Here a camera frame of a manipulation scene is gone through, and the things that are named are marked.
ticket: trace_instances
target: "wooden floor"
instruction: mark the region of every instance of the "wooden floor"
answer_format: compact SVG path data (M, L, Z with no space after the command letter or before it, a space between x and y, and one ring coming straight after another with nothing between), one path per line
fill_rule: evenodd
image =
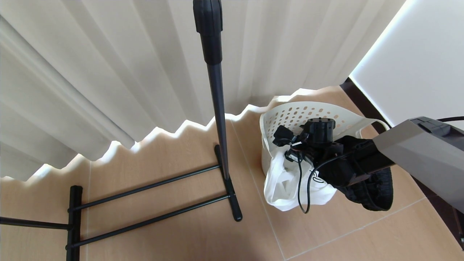
M336 104L359 110L339 87L292 101ZM412 178L392 169L393 207L372 212L337 192L324 206L304 215L266 205L261 169L259 114L248 111L227 121L230 172L243 213L235 222L228 201L196 209L81 247L82 261L144 260L464 260L464 254ZM376 135L372 127L364 137ZM189 126L178 138L159 134L137 153L118 147L107 163L81 160L73 170L52 170L28 182L1 180L1 215L67 223L69 187L84 188L89 202L187 173L216 162L215 126ZM122 228L225 191L219 170L150 189L83 212L82 239ZM2 261L64 261L66 232L1 227Z

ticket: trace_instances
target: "perforated basket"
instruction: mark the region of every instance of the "perforated basket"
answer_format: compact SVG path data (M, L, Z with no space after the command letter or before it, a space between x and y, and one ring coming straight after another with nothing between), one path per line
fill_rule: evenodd
M311 118L332 118L335 120L334 138L337 140L350 135L361 138L361 130L373 122L381 123L386 130L388 125L377 119L369 119L357 115L345 108L333 104L320 102L291 102L279 105L261 115L259 125L263 142L261 164L264 173L267 173L271 164L271 151L276 148L272 143L274 132L279 125L289 128L296 134L302 129L299 127Z

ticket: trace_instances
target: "curtain fold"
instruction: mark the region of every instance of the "curtain fold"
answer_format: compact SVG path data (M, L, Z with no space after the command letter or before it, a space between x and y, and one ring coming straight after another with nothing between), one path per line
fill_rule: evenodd
M342 83L403 3L223 0L226 112ZM1 176L213 117L190 0L3 0L0 15Z

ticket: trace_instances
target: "grout line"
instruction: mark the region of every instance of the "grout line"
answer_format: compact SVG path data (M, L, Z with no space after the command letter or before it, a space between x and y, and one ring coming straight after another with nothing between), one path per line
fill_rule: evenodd
M388 215L386 215L386 216L384 216L384 217L382 217L382 218L380 218L380 219L378 219L378 220L376 220L376 221L374 221L374 222L370 222L369 224L366 224L366 225L364 225L364 226L362 226L362 227L360 227L360 228L357 228L357 229L355 229L355 230L353 230L353 231L351 231L351 232L348 232L348 233L346 233L346 234L344 234L344 235L341 235L341 236L339 236L339 237L337 237L337 238L334 238L334 239L332 239L332 240L329 240L329 241L327 241L327 242L325 242L325 243L323 243L323 244L321 244L321 245L319 245L319 246L313 247L313 248L308 249L308 250L306 250L306 251L303 251L303 252L301 252L301 253L299 253L299 254L297 254L297 255L294 255L294 256L288 258L287 260L290 260L290 259L292 259L292 258L295 258L295 257L297 257L297 256L300 256L300 255L302 255L302 254L304 254L304 253L307 253L307 252L309 252L309 251L311 251L311 250L314 250L314 249L316 249L316 248L319 248L319 247L322 247L322 246L324 246L324 245L327 245L327 244L329 244L329 243L331 243L331 242L333 242L333 241L339 240L339 239L341 239L342 237L345 237L345 236L347 236L347 235L349 235L349 234L351 234L351 233L354 233L354 232L356 232L356 231L358 231L358 230L362 230L362 229L366 228L367 226L370 226L370 225L372 225L372 224L374 224L374 223L376 223L376 222L378 222L378 221L380 221L380 220L382 220L382 219L385 219L385 218L387 218L387 217L390 217L390 216L392 216L392 215L394 215L394 214L396 214L396 213L398 213L398 212L400 212L400 211L402 211L402 210L404 210L404 209L406 209L406 208L408 208L408 207L410 207L410 206L412 206L412 205L414 205L414 204L416 204L416 203L419 203L420 201L422 201L422 200L424 200L424 199L426 199L426 197L423 197L423 198L417 200L416 202L413 202L413 203L411 203L411 204L409 204L409 205L407 205L407 206L405 206L405 207L403 207L403 208L400 208L399 210L396 210L395 212L392 212L392 213L390 213L390 214L388 214Z
M87 202L90 200L90 176L92 175L92 161L89 164L89 182L88 182L88 189L87 189ZM90 208L87 208L87 228L85 232L85 236L89 237L89 216L90 216ZM85 245L85 261L89 261L89 245Z
M267 213L266 206L264 204L263 198L261 197L261 193L259 192L258 186L256 185L255 177L253 177L253 173L251 172L250 164L248 163L248 159L245 156L245 151L243 150L242 143L240 142L240 138L237 135L237 131L235 130L235 126L233 124L233 121L231 121L231 123L232 123L233 131L235 132L235 136L238 139L238 144L240 145L240 149L242 150L243 157L245 158L246 165L248 167L248 171L249 171L249 173L251 175L251 178L253 179L253 183L255 183L255 188L256 188L256 191L258 192L259 199L261 200L261 204L263 205L264 212L266 213L267 220L268 220L269 224L271 225L272 232L274 233L274 237L276 238L277 245L279 246L280 253L282 254L283 260L285 260L284 252L282 251L282 247L280 246L279 239L277 238L277 234L276 234L276 232L274 230L274 227L272 226L271 218L269 217L269 214Z

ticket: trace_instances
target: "plastic pole connector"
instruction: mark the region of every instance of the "plastic pole connector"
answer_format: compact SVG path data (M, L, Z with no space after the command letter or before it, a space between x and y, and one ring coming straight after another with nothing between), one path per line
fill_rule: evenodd
M222 61L222 7L220 0L193 0L195 26L201 36L203 55L209 65Z

